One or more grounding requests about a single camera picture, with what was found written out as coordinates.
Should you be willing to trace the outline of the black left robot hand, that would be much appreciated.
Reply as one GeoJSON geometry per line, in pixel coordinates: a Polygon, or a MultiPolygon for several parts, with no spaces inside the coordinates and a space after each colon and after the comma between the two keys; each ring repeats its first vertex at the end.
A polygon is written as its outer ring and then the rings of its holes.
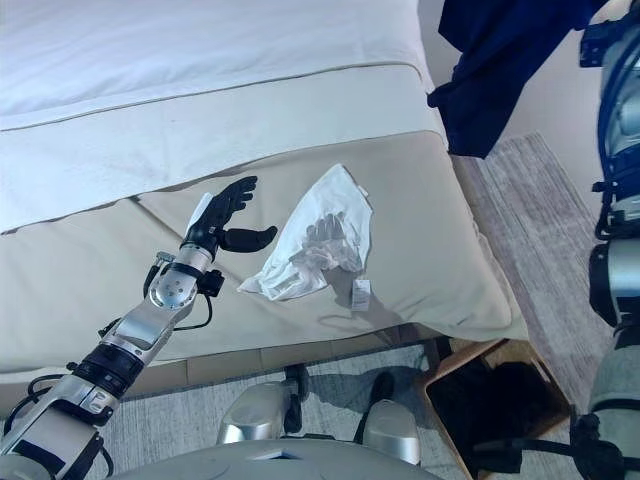
{"type": "Polygon", "coordinates": [[[187,228],[182,244],[204,248],[212,256],[216,255],[218,249],[254,253],[266,248],[278,233],[276,226],[261,231],[225,229],[232,216],[244,210],[253,199],[257,182],[257,176],[244,177],[211,198],[204,196],[204,207],[187,228]]]}

